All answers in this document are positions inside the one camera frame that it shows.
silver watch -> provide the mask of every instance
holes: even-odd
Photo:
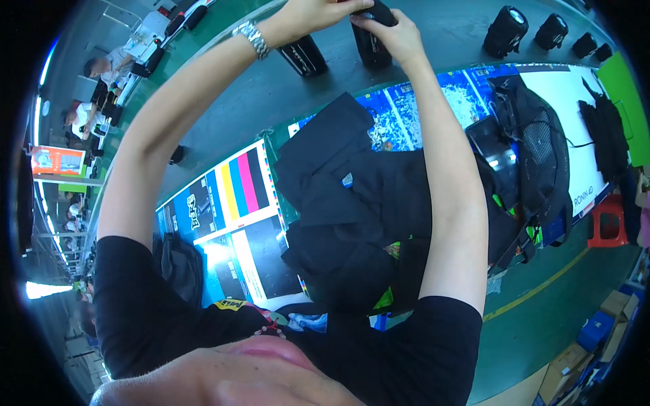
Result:
[[[263,60],[268,56],[267,43],[264,41],[262,34],[257,28],[255,28],[255,25],[253,25],[252,22],[246,21],[239,27],[235,28],[233,30],[233,36],[238,34],[242,34],[250,41],[257,53],[257,59]]]

hand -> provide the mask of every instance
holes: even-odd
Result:
[[[415,23],[400,10],[391,9],[391,12],[398,21],[394,27],[386,27],[373,19],[363,16],[350,16],[350,21],[354,25],[375,34],[405,70],[414,64],[427,61],[422,38],[420,38],[420,31],[415,26]]]
[[[338,23],[355,11],[374,5],[374,0],[289,0],[273,17],[287,32],[285,44],[307,34],[320,31]]]

black mesh backpack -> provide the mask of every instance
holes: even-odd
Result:
[[[525,261],[535,255],[527,227],[540,227],[564,211],[564,241],[571,231],[573,204],[569,195],[569,151],[558,115],[540,96],[528,89],[519,75],[489,80],[494,109],[503,133],[518,148],[519,193],[522,228],[504,255],[520,246]]]

red stool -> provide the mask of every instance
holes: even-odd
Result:
[[[601,230],[601,216],[603,214],[617,217],[618,226],[614,224],[604,225],[603,230]],[[593,208],[591,215],[593,216],[593,238],[587,240],[588,247],[610,248],[627,244],[621,195],[610,194],[601,204]]]

black t-shirt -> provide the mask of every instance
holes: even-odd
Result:
[[[464,302],[420,299],[405,322],[381,332],[367,318],[271,313],[232,299],[197,310],[153,272],[151,252],[128,238],[102,238],[96,263],[97,336],[114,379],[268,331],[276,321],[317,368],[368,405],[465,405],[469,397],[482,319]]]

